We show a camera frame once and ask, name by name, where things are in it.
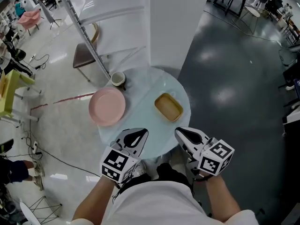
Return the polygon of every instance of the pink chair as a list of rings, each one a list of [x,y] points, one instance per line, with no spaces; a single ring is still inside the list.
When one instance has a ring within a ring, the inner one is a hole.
[[[21,24],[29,32],[29,28],[34,26],[38,28],[38,21],[41,19],[40,10],[24,12],[22,17],[18,20],[18,24]]]

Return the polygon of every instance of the black shorts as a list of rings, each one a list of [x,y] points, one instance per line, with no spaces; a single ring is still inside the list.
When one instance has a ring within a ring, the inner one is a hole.
[[[28,169],[23,161],[10,163],[9,182],[22,182],[29,177]]]
[[[192,191],[192,185],[189,184],[188,179],[185,175],[182,173],[172,169],[171,165],[168,163],[163,163],[157,167],[157,173],[159,175],[159,178],[153,181],[174,181],[178,183],[182,183]],[[125,183],[121,189],[119,190],[119,194],[124,192],[126,189],[144,183],[144,182],[150,182],[151,177],[148,174],[143,174],[139,177],[133,178],[132,180]]]

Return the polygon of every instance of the light blue tabletop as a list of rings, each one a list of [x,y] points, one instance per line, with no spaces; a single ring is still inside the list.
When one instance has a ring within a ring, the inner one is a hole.
[[[128,128],[146,128],[149,136],[140,155],[141,159],[156,158],[178,142],[174,136],[176,127],[188,127],[191,109],[187,93],[182,85],[165,71],[148,67],[124,71],[127,82],[123,92],[126,109],[122,119],[109,127],[98,127],[101,143],[109,145],[117,135]],[[172,95],[183,107],[182,116],[175,122],[168,121],[154,106],[162,93]]]

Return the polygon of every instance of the sneaker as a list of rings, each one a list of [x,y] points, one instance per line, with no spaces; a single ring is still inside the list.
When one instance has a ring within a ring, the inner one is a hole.
[[[144,162],[140,161],[140,163],[136,166],[135,172],[137,176],[141,176],[146,173],[146,165]]]
[[[36,163],[36,167],[35,167],[35,170],[37,172],[38,175],[40,175],[41,177],[44,177],[45,176],[45,172],[44,172],[44,169],[40,163],[40,161],[34,161],[34,163]]]
[[[36,176],[35,178],[36,178],[36,181],[34,182],[34,184],[38,186],[40,191],[43,191],[44,187],[43,187],[41,176]]]

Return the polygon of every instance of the rectangular wooden dish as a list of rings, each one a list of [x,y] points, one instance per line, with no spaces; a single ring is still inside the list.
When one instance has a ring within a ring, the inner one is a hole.
[[[171,122],[175,122],[183,114],[182,106],[168,93],[160,95],[154,105]]]

